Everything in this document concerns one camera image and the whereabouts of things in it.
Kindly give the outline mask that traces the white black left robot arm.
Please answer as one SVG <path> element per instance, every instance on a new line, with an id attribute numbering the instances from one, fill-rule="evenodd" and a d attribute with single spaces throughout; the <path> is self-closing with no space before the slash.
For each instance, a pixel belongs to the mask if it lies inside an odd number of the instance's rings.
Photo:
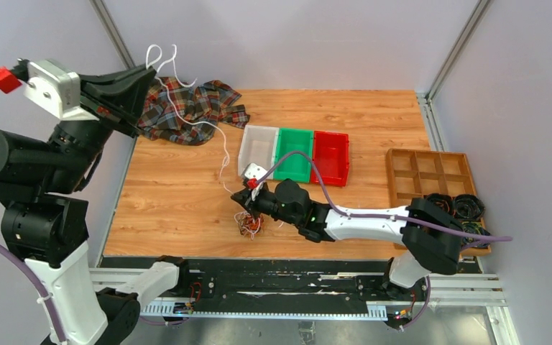
<path id="1" fill-rule="evenodd" d="M 0 253 L 35 286 L 50 322 L 46 344 L 120 344 L 139 320 L 137 293 L 95 291 L 88 202 L 73 194 L 89 184 L 114 132 L 138 136 L 155 76 L 143 65 L 106 75 L 80 75 L 54 60 L 0 67 L 0 91 L 24 86 L 58 119 L 46 141 L 0 129 Z"/>

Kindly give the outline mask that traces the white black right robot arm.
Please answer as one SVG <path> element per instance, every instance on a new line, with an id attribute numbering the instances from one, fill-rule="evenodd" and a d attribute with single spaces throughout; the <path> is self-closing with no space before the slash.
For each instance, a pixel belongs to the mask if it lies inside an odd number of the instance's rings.
<path id="1" fill-rule="evenodd" d="M 266 215 L 290 224 L 311 242 L 370 239 L 404 246 L 405 253 L 390 259 L 382 279 L 384 294 L 393 300 L 431 273 L 454 275 L 458 270 L 462 225 L 423 198 L 396 208 L 341 208 L 311 200 L 308 191 L 290 179 L 274 190 L 245 179 L 244 188 L 231 199 L 253 218 Z"/>

